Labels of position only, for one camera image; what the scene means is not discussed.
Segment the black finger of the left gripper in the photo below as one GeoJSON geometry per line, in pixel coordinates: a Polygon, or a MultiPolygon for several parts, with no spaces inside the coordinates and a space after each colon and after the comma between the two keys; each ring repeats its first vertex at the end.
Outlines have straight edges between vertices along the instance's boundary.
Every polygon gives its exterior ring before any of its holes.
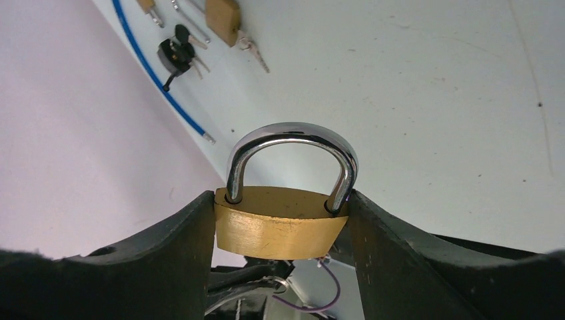
{"type": "Polygon", "coordinates": [[[212,267],[205,319],[265,319],[274,285],[263,277],[287,280],[293,270],[291,261],[275,260],[248,260],[243,267],[212,267]]]}

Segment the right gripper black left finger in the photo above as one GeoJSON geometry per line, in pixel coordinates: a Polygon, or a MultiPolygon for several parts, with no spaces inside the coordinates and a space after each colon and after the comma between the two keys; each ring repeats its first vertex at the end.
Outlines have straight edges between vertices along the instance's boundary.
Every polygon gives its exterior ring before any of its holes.
{"type": "Polygon", "coordinates": [[[1,252],[2,319],[202,319],[214,194],[86,256],[1,252]]]}

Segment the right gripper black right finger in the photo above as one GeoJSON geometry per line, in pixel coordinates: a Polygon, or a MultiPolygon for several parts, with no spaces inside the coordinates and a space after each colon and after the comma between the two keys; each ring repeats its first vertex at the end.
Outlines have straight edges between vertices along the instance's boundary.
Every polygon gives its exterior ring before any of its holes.
{"type": "Polygon", "coordinates": [[[563,319],[564,251],[434,235],[359,191],[346,250],[366,319],[563,319]]]}

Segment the large brass padlock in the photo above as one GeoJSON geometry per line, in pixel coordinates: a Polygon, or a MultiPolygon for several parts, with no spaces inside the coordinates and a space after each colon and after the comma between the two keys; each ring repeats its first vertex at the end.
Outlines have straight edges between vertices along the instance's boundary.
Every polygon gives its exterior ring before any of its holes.
{"type": "Polygon", "coordinates": [[[348,221],[348,198],[358,159],[338,133],[312,123],[283,122],[255,129],[233,147],[227,185],[215,191],[218,248],[259,259],[300,260],[325,256],[348,221]],[[248,161],[275,145],[318,147],[340,165],[330,195],[301,189],[244,184],[248,161]]]}

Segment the silver key pair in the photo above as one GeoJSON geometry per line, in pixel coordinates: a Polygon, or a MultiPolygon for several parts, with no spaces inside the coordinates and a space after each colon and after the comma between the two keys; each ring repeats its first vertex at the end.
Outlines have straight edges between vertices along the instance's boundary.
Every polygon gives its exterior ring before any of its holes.
{"type": "Polygon", "coordinates": [[[259,65],[263,68],[265,73],[270,73],[270,69],[266,64],[265,60],[263,59],[259,48],[255,44],[255,42],[244,32],[238,30],[238,40],[237,45],[241,51],[249,52],[259,63],[259,65]]]}

